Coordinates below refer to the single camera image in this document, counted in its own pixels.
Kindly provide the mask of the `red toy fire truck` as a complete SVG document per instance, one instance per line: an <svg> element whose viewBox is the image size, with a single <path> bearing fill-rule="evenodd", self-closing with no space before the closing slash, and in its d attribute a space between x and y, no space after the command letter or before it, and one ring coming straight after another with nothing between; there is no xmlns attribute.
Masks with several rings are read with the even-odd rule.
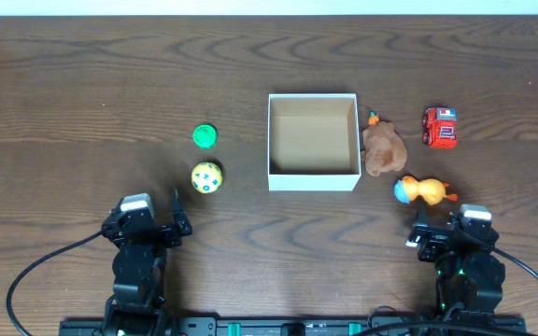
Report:
<svg viewBox="0 0 538 336"><path fill-rule="evenodd" d="M448 107L430 107L422 117L422 143L431 148L453 149L457 144L457 113Z"/></svg>

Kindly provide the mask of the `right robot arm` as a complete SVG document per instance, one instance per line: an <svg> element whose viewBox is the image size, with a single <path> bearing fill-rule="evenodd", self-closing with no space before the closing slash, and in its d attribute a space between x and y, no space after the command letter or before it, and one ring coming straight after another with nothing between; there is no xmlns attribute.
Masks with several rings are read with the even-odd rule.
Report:
<svg viewBox="0 0 538 336"><path fill-rule="evenodd" d="M503 298L505 266L492 255L499 233L491 221L486 207L464 204L439 228L430 224L425 207L418 209L405 244L418 249L420 261L434 265L444 320L491 315Z"/></svg>

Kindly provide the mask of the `yellow ball blue letters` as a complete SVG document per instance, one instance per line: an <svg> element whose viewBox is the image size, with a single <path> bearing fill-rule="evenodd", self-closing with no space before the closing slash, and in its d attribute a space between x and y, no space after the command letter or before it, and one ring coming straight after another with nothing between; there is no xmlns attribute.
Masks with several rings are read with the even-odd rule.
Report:
<svg viewBox="0 0 538 336"><path fill-rule="evenodd" d="M191 171L192 185L203 194L217 191L222 184L222 180L222 171L213 162L201 162Z"/></svg>

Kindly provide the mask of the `brown plush toy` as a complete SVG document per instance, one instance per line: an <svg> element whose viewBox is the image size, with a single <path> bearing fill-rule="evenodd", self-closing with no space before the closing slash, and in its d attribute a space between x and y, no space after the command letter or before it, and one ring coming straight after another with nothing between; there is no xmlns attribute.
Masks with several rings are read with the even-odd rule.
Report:
<svg viewBox="0 0 538 336"><path fill-rule="evenodd" d="M382 121L376 112L371 112L368 127L362 131L361 138L364 146L361 159L370 176L377 177L404 168L407 150L392 122Z"/></svg>

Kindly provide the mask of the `yellow rubber duck toy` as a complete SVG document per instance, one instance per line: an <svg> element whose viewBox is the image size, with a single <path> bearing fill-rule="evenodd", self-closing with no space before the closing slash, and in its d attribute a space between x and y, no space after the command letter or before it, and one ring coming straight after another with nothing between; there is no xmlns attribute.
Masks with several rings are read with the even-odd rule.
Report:
<svg viewBox="0 0 538 336"><path fill-rule="evenodd" d="M448 194L446 191L448 186L448 183L435 178L417 180L411 175L406 175L395 183L393 192L401 203L411 203L418 197L422 198L427 205L436 205L443 199L456 202L459 196Z"/></svg>

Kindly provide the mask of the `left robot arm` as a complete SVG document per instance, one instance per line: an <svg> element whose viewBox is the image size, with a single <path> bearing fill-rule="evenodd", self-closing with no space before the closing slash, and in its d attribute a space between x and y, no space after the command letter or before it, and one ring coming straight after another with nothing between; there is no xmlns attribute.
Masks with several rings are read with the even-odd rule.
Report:
<svg viewBox="0 0 538 336"><path fill-rule="evenodd" d="M178 334L178 322L163 309L167 250L182 245L192 226L172 192L173 222L158 226L147 193L123 197L102 224L102 235L118 249L112 262L113 295L94 335L159 336Z"/></svg>

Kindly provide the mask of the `green round toy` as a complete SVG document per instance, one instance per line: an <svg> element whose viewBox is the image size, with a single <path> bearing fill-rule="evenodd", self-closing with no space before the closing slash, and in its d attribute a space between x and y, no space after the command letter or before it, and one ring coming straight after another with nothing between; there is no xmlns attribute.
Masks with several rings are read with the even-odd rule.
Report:
<svg viewBox="0 0 538 336"><path fill-rule="evenodd" d="M217 129L208 123L200 124L192 132L192 140L201 149L210 149L217 144Z"/></svg>

